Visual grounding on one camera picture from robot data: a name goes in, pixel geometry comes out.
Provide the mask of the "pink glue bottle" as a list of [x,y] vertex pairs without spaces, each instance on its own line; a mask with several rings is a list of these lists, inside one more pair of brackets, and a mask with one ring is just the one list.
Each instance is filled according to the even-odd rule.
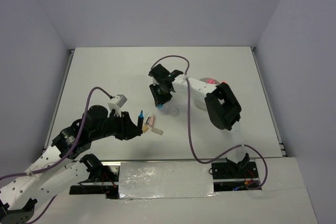
[[207,80],[207,83],[210,83],[210,84],[215,84],[216,82],[215,82],[215,80],[214,80],[214,79],[208,79],[208,80]]

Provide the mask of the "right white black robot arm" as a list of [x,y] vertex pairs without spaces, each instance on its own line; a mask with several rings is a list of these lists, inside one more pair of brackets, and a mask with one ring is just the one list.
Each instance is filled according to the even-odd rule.
[[185,72],[180,70],[169,72],[161,64],[152,67],[149,71],[149,76],[153,79],[153,83],[150,84],[149,88],[157,108],[171,101],[173,92],[187,95],[188,142],[196,161],[201,164],[210,164],[230,151],[243,146],[238,144],[208,161],[199,159],[194,151],[191,134],[192,99],[204,103],[210,122],[219,130],[231,132],[233,127],[240,121],[241,105],[227,83],[212,84],[203,82],[188,77]]

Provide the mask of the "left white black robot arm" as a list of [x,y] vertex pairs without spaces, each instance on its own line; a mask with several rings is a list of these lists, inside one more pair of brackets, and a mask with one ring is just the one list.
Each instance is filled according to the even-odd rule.
[[91,143],[109,136],[130,140],[141,136],[144,116],[137,124],[129,113],[116,104],[110,110],[100,105],[87,108],[81,119],[63,129],[42,156],[23,173],[1,188],[1,223],[33,223],[35,210],[52,202],[63,190],[87,180],[106,177],[115,181],[115,174],[94,154],[85,154]]

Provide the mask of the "blue black highlighter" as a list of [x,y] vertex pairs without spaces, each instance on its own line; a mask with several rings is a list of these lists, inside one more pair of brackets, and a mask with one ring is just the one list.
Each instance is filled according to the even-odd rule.
[[144,121],[144,115],[143,115],[143,111],[141,110],[138,116],[138,128],[139,129],[142,129],[143,121]]

